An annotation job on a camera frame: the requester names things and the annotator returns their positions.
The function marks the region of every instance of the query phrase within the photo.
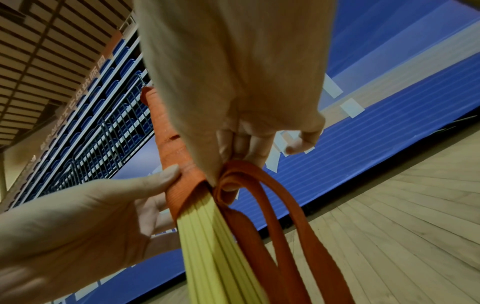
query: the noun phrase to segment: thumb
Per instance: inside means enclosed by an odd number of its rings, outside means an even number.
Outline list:
[[[173,165],[164,171],[145,177],[110,180],[108,187],[114,197],[111,199],[132,201],[139,198],[147,198],[165,192],[180,176],[180,168]]]
[[[217,134],[211,132],[202,137],[182,136],[182,139],[197,167],[203,171],[209,184],[215,187],[224,164]]]
[[[325,117],[317,112],[309,121],[309,127],[300,132],[299,138],[289,144],[285,152],[287,154],[297,154],[314,147],[320,135],[324,132],[324,127]]]

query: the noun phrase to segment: gymnasium floor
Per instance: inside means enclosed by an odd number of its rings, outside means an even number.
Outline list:
[[[480,302],[479,151],[477,123],[309,217],[357,304]],[[286,235],[323,303],[296,230]],[[182,282],[144,304],[189,302]]]

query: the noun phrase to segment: wooden ceiling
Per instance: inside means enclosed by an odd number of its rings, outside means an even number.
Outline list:
[[[132,11],[132,0],[23,1],[0,8],[0,149],[52,121]]]

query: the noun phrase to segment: wall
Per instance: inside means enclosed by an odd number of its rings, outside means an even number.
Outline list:
[[[6,188],[10,189],[32,156],[40,153],[40,145],[50,134],[55,121],[28,136],[3,153]]]

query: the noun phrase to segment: orange strap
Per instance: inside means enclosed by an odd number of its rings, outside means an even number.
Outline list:
[[[193,164],[184,143],[169,124],[166,109],[155,89],[143,88],[141,100],[150,109],[162,166],[179,164],[182,172],[181,178],[166,192],[170,212],[176,219],[186,207],[185,202],[192,191],[200,183],[205,182],[205,176]],[[244,161],[230,161],[223,168],[219,185],[213,190],[213,196],[258,281],[267,293],[270,303],[311,303],[311,300],[282,227],[260,183],[269,187],[287,207],[297,228],[305,259],[325,304],[354,303],[340,269],[315,236],[304,212],[292,195],[262,169]],[[233,202],[234,196],[232,192],[225,192],[222,189],[232,184],[245,187],[257,200],[267,223],[278,266],[248,217],[228,207]]]

